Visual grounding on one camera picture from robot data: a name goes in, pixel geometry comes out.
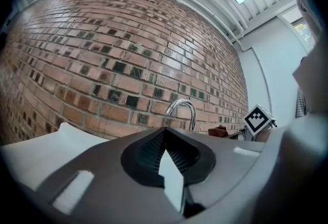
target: white panel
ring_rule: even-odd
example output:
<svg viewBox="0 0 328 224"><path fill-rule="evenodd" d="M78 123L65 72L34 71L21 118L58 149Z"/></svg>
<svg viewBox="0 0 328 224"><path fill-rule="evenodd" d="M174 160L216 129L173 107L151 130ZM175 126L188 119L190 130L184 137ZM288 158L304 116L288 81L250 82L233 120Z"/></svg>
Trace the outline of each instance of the white panel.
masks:
<svg viewBox="0 0 328 224"><path fill-rule="evenodd" d="M259 15L263 12L264 5L262 0L251 0L254 3L254 9L256 9L256 15Z"/></svg>
<svg viewBox="0 0 328 224"><path fill-rule="evenodd" d="M305 56L305 49L291 29L274 18L240 40L245 48L253 47L262 63L272 101L272 114L278 126L294 120L297 83L292 74ZM268 104L263 75L248 51L239 53L245 74L250 108L255 103Z"/></svg>

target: ceiling beam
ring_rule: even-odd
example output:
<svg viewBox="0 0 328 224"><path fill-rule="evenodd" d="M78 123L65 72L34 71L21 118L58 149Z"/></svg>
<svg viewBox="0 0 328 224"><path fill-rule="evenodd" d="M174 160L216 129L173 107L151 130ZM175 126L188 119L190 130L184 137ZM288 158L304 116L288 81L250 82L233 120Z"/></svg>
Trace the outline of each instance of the ceiling beam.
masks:
<svg viewBox="0 0 328 224"><path fill-rule="evenodd" d="M263 12L263 3L261 0L253 0L254 4L256 5L257 9L259 10L259 12Z"/></svg>
<svg viewBox="0 0 328 224"><path fill-rule="evenodd" d="M269 8L270 5L268 4L267 0L262 0L263 1L263 4L265 5L265 8Z"/></svg>
<svg viewBox="0 0 328 224"><path fill-rule="evenodd" d="M296 4L296 0L280 0L276 4L270 6L261 14L256 16L255 18L251 19L248 22L248 28L243 32L243 35L248 34L249 32L253 31L254 29L258 28L259 26L263 25L267 21L271 20L272 18L276 17L278 14L281 14L285 10L291 8ZM241 38L241 35L238 33L234 33L237 39Z"/></svg>
<svg viewBox="0 0 328 224"><path fill-rule="evenodd" d="M246 9L250 12L250 15L252 16L252 18L254 18L256 15L252 9L252 7L248 4L249 1L245 1L242 4L246 7Z"/></svg>

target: red brick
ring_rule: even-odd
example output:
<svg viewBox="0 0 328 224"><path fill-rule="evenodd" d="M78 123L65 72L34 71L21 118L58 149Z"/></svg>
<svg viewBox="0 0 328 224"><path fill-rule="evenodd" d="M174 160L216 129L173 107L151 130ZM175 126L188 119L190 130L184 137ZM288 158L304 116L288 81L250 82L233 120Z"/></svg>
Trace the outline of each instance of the red brick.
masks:
<svg viewBox="0 0 328 224"><path fill-rule="evenodd" d="M148 110L148 107L149 107L149 104L150 104L150 100L149 99L146 99L146 98L143 98L143 97L139 97L137 109L138 110L147 111Z"/></svg>
<svg viewBox="0 0 328 224"><path fill-rule="evenodd" d="M81 111L66 105L64 106L63 116L79 125L82 125L84 119L84 114Z"/></svg>
<svg viewBox="0 0 328 224"><path fill-rule="evenodd" d="M93 31L94 29L97 28L95 25L89 25L89 24L83 24L78 27L79 29L86 30L86 31Z"/></svg>
<svg viewBox="0 0 328 224"><path fill-rule="evenodd" d="M117 75L114 79L113 82L113 86L130 91L130 92L134 92L134 93L139 93L141 90L141 82L131 79L131 78L127 78L125 76L120 76Z"/></svg>
<svg viewBox="0 0 328 224"><path fill-rule="evenodd" d="M173 59L170 59L169 57L163 56L162 63L167 66L173 67L175 69L181 70L181 63L179 63Z"/></svg>
<svg viewBox="0 0 328 224"><path fill-rule="evenodd" d="M153 101L152 105L152 112L156 114L163 114L165 115L167 109L169 107L169 104Z"/></svg>
<svg viewBox="0 0 328 224"><path fill-rule="evenodd" d="M49 123L54 132L61 121L68 121L63 113L74 126L104 138L147 127L188 129L188 108L179 107L177 117L165 116L165 111L172 97L190 98L191 87L205 98L191 98L197 109L196 132L207 134L208 128L221 124L218 116L232 118L222 123L229 132L243 127L248 98L237 54L190 8L174 0L56 0L49 8L43 6L49 0L44 1L37 9L31 5L34 14L16 23L0 55L5 68L2 115L11 125L4 126L4 136L9 140L22 140L13 136L14 127L36 137L47 134ZM106 56L101 52L105 44L112 47ZM100 67L105 57L108 70ZM117 60L128 63L123 74L113 70ZM90 68L84 75L83 65ZM140 78L130 76L133 67L142 68ZM162 90L156 100L155 88ZM110 90L119 91L115 104L108 103ZM136 111L126 106L130 92L138 97Z"/></svg>
<svg viewBox="0 0 328 224"><path fill-rule="evenodd" d="M48 77L55 79L65 85L68 85L72 79L72 76L62 70L54 68L52 66L45 66L43 73Z"/></svg>
<svg viewBox="0 0 328 224"><path fill-rule="evenodd" d="M95 41L104 43L104 44L108 44L108 45L112 45L115 43L116 38L106 35L106 34L97 34L94 38Z"/></svg>
<svg viewBox="0 0 328 224"><path fill-rule="evenodd" d="M73 76L70 82L70 87L84 93L89 93L91 91L92 85L93 83L90 80L77 75Z"/></svg>
<svg viewBox="0 0 328 224"><path fill-rule="evenodd" d="M109 52L109 56L114 57L114 58L119 58L122 59L122 57L124 56L125 51L116 47L113 47L110 52Z"/></svg>
<svg viewBox="0 0 328 224"><path fill-rule="evenodd" d="M190 119L191 118L190 108L188 108L188 107L178 107L176 117Z"/></svg>
<svg viewBox="0 0 328 224"><path fill-rule="evenodd" d="M39 60L39 61L36 62L35 68L36 68L36 70L42 72L45 65L46 65L45 62L42 62L42 61Z"/></svg>
<svg viewBox="0 0 328 224"><path fill-rule="evenodd" d="M215 113L215 105L204 103L205 111Z"/></svg>
<svg viewBox="0 0 328 224"><path fill-rule="evenodd" d="M195 88L198 88L198 89L200 89L202 91L205 91L206 85L202 81L197 80L197 79L194 79L194 78L191 78L190 79L190 83L191 83L191 86L192 87L195 87Z"/></svg>
<svg viewBox="0 0 328 224"><path fill-rule="evenodd" d="M100 68L91 67L87 77L108 84L111 82L113 74Z"/></svg>
<svg viewBox="0 0 328 224"><path fill-rule="evenodd" d="M47 93L46 91L37 88L35 96L39 98L44 104L56 110L57 112L61 111L63 103L58 99L50 96L50 94Z"/></svg>
<svg viewBox="0 0 328 224"><path fill-rule="evenodd" d="M90 63L92 65L99 66L102 61L102 56L99 54L91 53L91 52L83 52L80 56L80 60L83 62Z"/></svg>
<svg viewBox="0 0 328 224"><path fill-rule="evenodd" d="M55 66L59 66L59 67L62 67L62 68L65 68L67 66L69 62L69 59L66 58L66 57L62 57L62 56L57 56L55 61L53 62L53 64Z"/></svg>
<svg viewBox="0 0 328 224"><path fill-rule="evenodd" d="M79 47L82 44L83 40L79 38L69 38L66 42L68 46Z"/></svg>
<svg viewBox="0 0 328 224"><path fill-rule="evenodd" d="M132 40L132 42L137 43L137 44L140 44L140 45L142 45L144 47L147 47L149 49L153 49L154 46L155 46L155 43L154 42L152 42L152 41L150 41L148 39L145 39L143 37L140 37L140 36L134 37L133 40Z"/></svg>
<svg viewBox="0 0 328 224"><path fill-rule="evenodd" d="M130 52L125 54L124 60L141 67L147 67L149 64L149 60L147 58Z"/></svg>
<svg viewBox="0 0 328 224"><path fill-rule="evenodd" d="M148 127L160 128L162 126L162 117L150 115L148 118Z"/></svg>
<svg viewBox="0 0 328 224"><path fill-rule="evenodd" d="M156 84L161 87L169 88L174 91L178 90L179 83L177 81L166 78L165 76L158 75L156 79Z"/></svg>
<svg viewBox="0 0 328 224"><path fill-rule="evenodd" d="M107 120L99 120L94 116L87 116L86 127L100 133L116 137L123 137L140 132L140 128L130 127L124 124L113 123Z"/></svg>
<svg viewBox="0 0 328 224"><path fill-rule="evenodd" d="M117 121L126 123L129 119L130 111L125 108L116 107L109 104L104 104L102 107L101 115Z"/></svg>

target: white wall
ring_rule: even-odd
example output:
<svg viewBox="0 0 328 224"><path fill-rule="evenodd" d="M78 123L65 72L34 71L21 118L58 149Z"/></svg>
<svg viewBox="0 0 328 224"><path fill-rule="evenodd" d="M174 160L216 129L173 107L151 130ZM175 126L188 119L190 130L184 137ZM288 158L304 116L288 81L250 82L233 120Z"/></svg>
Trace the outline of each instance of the white wall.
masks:
<svg viewBox="0 0 328 224"><path fill-rule="evenodd" d="M301 38L287 24L273 18L240 40L245 50L253 49L237 50L246 79L249 109L256 104L270 109L271 99L271 112L278 126L294 119L298 85L292 74L307 54Z"/></svg>

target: dark brick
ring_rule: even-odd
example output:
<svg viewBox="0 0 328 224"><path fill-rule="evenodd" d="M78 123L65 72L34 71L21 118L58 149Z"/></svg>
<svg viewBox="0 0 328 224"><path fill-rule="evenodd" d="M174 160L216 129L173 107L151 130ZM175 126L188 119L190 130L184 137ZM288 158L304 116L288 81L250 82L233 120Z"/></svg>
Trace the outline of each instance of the dark brick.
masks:
<svg viewBox="0 0 328 224"><path fill-rule="evenodd" d="M141 78L143 70L140 68L133 67L130 71L130 76Z"/></svg>
<svg viewBox="0 0 328 224"><path fill-rule="evenodd" d="M101 64L102 68L106 68L107 63L109 62L109 59L106 58L105 61Z"/></svg>
<svg viewBox="0 0 328 224"><path fill-rule="evenodd" d="M194 89L194 88L191 88L190 89L190 95L193 96L193 97L197 97L197 90Z"/></svg>
<svg viewBox="0 0 328 224"><path fill-rule="evenodd" d="M148 116L140 114L138 117L139 124L146 125L148 123Z"/></svg>
<svg viewBox="0 0 328 224"><path fill-rule="evenodd" d="M80 70L80 74L87 75L89 73L89 70L90 70L90 66L83 65Z"/></svg>
<svg viewBox="0 0 328 224"><path fill-rule="evenodd" d="M142 54L144 56L151 57L152 56L152 51L150 51L148 49L144 49L144 51L142 52Z"/></svg>
<svg viewBox="0 0 328 224"><path fill-rule="evenodd" d="M103 46L101 49L101 53L108 54L112 48L110 46Z"/></svg>
<svg viewBox="0 0 328 224"><path fill-rule="evenodd" d="M182 86L181 86L181 91L182 91L183 93L186 92L186 89L187 89L187 87L186 87L185 85L182 85Z"/></svg>
<svg viewBox="0 0 328 224"><path fill-rule="evenodd" d="M51 125L50 125L48 122L46 122L46 132L47 132L48 134L51 133Z"/></svg>
<svg viewBox="0 0 328 224"><path fill-rule="evenodd" d="M72 51L69 51L69 50L65 51L64 56L70 56L71 55L71 52Z"/></svg>
<svg viewBox="0 0 328 224"><path fill-rule="evenodd" d="M178 95L175 93L171 93L170 95L170 102L174 102L178 99Z"/></svg>
<svg viewBox="0 0 328 224"><path fill-rule="evenodd" d="M77 34L77 37L80 37L82 38L87 32L85 31L80 31L78 34Z"/></svg>
<svg viewBox="0 0 328 224"><path fill-rule="evenodd" d="M92 42L91 41L86 41L83 45L82 45L82 48L84 49L89 49L89 47L92 45Z"/></svg>
<svg viewBox="0 0 328 224"><path fill-rule="evenodd" d="M121 92L120 91L117 91L117 90L111 90L109 91L109 94L108 94L108 99L109 101L111 102L115 102L117 103L119 101L119 98L121 96Z"/></svg>
<svg viewBox="0 0 328 224"><path fill-rule="evenodd" d="M110 34L110 35L114 35L114 34L117 33L117 31L114 30L114 29L110 29L107 33Z"/></svg>
<svg viewBox="0 0 328 224"><path fill-rule="evenodd" d="M98 52L99 50L100 50L100 47L99 46L93 46L91 48L91 51L93 51L93 52Z"/></svg>
<svg viewBox="0 0 328 224"><path fill-rule="evenodd" d="M57 117L56 118L56 126L59 128L60 127L60 124L63 123L64 120L61 118L61 117Z"/></svg>
<svg viewBox="0 0 328 224"><path fill-rule="evenodd" d="M158 98L158 99L162 99L163 92L164 92L163 89L160 89L160 88L155 87L153 97L154 98Z"/></svg>
<svg viewBox="0 0 328 224"><path fill-rule="evenodd" d="M100 88L101 88L101 85L95 85L92 94L94 94L95 96L98 96Z"/></svg>
<svg viewBox="0 0 328 224"><path fill-rule="evenodd" d="M132 52L136 52L138 50L138 47L136 45L131 44L128 49Z"/></svg>
<svg viewBox="0 0 328 224"><path fill-rule="evenodd" d="M204 92L199 92L199 98L204 100Z"/></svg>
<svg viewBox="0 0 328 224"><path fill-rule="evenodd" d="M113 70L118 73L123 73L126 66L127 64L116 61Z"/></svg>
<svg viewBox="0 0 328 224"><path fill-rule="evenodd" d="M127 97L127 101L126 101L125 104L126 104L128 107L136 108L137 105L138 105L138 101L139 101L139 97L128 95L128 97Z"/></svg>
<svg viewBox="0 0 328 224"><path fill-rule="evenodd" d="M88 33L87 35L86 35L86 39L93 39L93 37L94 37L94 33Z"/></svg>
<svg viewBox="0 0 328 224"><path fill-rule="evenodd" d="M126 40L130 40L130 39L131 39L131 36L132 36L132 35L126 33L126 34L124 35L124 39L126 39Z"/></svg>

